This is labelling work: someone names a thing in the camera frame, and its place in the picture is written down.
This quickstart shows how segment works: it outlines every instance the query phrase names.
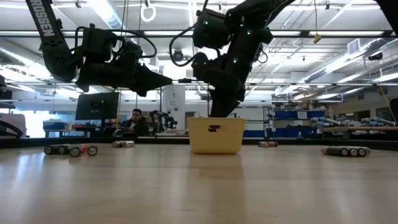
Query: computer monitor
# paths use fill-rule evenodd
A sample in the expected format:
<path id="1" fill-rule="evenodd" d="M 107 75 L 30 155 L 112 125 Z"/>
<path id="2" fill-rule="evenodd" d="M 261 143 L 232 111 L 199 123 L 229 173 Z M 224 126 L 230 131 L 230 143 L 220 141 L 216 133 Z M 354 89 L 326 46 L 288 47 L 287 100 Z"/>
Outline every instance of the computer monitor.
<path id="1" fill-rule="evenodd" d="M 95 120 L 118 117 L 119 93 L 96 93 L 80 95 L 75 120 Z"/>

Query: person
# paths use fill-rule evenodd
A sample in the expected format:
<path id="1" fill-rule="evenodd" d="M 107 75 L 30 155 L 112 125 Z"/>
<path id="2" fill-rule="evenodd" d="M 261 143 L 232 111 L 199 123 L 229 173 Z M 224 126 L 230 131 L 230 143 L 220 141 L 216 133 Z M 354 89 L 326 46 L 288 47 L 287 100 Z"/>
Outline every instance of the person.
<path id="1" fill-rule="evenodd" d="M 140 109 L 134 109 L 132 111 L 132 117 L 127 121 L 124 132 L 133 132 L 138 136 L 149 134 L 147 120 L 142 116 L 142 111 Z"/>

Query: white cylinder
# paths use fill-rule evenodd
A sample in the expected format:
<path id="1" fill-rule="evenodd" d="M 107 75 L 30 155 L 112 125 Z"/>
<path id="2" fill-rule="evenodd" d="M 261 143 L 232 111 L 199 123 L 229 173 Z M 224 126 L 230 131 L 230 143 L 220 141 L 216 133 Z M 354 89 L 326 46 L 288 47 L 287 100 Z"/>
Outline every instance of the white cylinder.
<path id="1" fill-rule="evenodd" d="M 162 112 L 170 113 L 177 129 L 185 129 L 185 86 L 166 86 L 163 90 Z"/>

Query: man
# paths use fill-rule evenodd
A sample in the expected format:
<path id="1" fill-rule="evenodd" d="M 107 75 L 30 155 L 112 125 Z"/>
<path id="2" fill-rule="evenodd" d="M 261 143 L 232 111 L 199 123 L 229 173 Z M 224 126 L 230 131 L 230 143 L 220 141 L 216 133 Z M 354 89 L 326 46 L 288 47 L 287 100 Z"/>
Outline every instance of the man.
<path id="1" fill-rule="evenodd" d="M 138 136 L 149 134 L 147 120 L 142 116 L 142 111 L 140 109 L 134 109 L 132 111 L 132 117 L 127 121 L 124 132 L 134 132 Z"/>

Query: ceiling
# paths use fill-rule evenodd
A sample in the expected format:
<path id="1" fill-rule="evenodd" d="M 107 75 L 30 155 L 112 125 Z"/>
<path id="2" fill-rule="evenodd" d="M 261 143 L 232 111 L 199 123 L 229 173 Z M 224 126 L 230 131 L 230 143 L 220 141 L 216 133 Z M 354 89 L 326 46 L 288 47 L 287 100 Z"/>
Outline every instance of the ceiling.
<path id="1" fill-rule="evenodd" d="M 204 1 L 202 0 L 163 0 L 150 1 L 149 4 L 156 8 L 156 15 L 150 22 L 144 22 L 141 19 L 140 8 L 145 8 L 146 1 L 129 0 L 129 6 L 124 11 L 124 0 L 96 0 L 97 2 L 110 2 L 114 8 L 116 15 L 121 19 L 127 18 L 124 26 L 130 30 L 184 30 L 191 26 L 195 20 L 195 11 L 201 9 Z M 229 8 L 241 3 L 242 0 L 209 0 L 208 8 L 219 10 L 225 13 Z M 291 6 L 286 7 L 270 24 L 271 30 L 315 30 L 315 25 L 319 30 L 391 30 L 391 27 L 384 17 L 378 5 L 371 0 L 330 0 L 330 8 L 326 9 L 326 0 L 317 1 L 317 14 L 315 13 L 314 1 L 298 0 Z M 71 0 L 53 0 L 53 8 L 57 18 L 63 22 L 64 30 L 75 30 L 78 26 L 89 26 L 94 23 L 97 28 L 109 29 L 107 23 L 101 18 L 98 11 L 93 9 L 87 1 L 80 1 L 81 8 L 75 7 L 75 1 Z M 151 16 L 151 9 L 146 9 L 144 15 L 146 18 Z M 18 32 L 36 30 L 34 22 L 31 18 L 25 1 L 7 0 L 0 1 L 0 24 L 1 31 L 15 30 Z M 10 37 L 3 36 L 0 38 L 12 45 L 18 46 L 20 49 L 27 51 L 26 54 L 41 55 L 39 51 L 40 39 L 37 37 Z M 142 49 L 146 54 L 153 52 L 152 47 L 145 40 L 139 41 Z M 157 47 L 157 58 L 159 65 L 170 65 L 169 60 L 169 43 L 170 38 L 152 38 L 151 41 Z M 324 37 L 317 44 L 313 43 L 313 38 L 275 39 L 264 50 L 268 53 L 268 61 L 265 64 L 255 63 L 253 70 L 249 75 L 248 82 L 264 82 L 264 83 L 295 83 L 302 77 L 305 77 L 309 71 L 321 68 L 323 65 L 330 63 L 331 60 L 339 55 L 347 52 L 347 44 L 354 41 L 353 38 L 327 38 Z M 68 45 L 74 45 L 73 39 L 67 39 Z M 215 57 L 215 51 L 209 49 L 197 49 L 193 47 L 191 38 L 179 38 L 174 43 L 174 49 L 182 49 L 185 55 L 193 55 L 202 51 L 209 55 L 209 58 Z M 342 74 L 348 77 L 355 73 L 367 70 L 373 66 L 383 64 L 396 58 L 396 44 L 389 44 L 387 47 L 380 49 L 384 54 L 381 61 L 370 62 L 365 57 L 358 57 L 345 66 L 341 66 L 334 70 L 333 73 Z M 391 67 L 384 68 L 386 72 L 391 71 Z M 356 82 L 366 83 L 369 81 L 358 77 L 353 80 Z M 43 79 L 43 82 L 51 82 L 52 79 Z M 325 83 L 336 82 L 332 78 L 326 79 Z M 260 86 L 255 90 L 274 90 L 278 86 Z M 318 89 L 321 94 L 326 88 Z M 12 88 L 13 91 L 21 91 L 21 89 Z M 312 86 L 307 90 L 314 91 Z"/>

